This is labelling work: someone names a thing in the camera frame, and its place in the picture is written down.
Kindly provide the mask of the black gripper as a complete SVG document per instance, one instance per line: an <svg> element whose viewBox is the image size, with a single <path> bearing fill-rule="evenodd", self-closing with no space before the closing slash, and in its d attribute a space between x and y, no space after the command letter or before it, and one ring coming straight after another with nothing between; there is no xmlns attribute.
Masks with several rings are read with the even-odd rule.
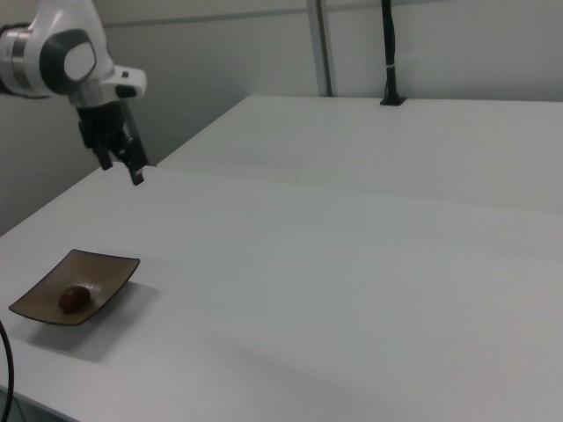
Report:
<svg viewBox="0 0 563 422"><path fill-rule="evenodd" d="M113 167L110 149L127 166L135 186L143 181L143 168L149 164L133 115L125 101L112 101L96 107L78 107L79 130L84 145L92 149L104 171Z"/></svg>

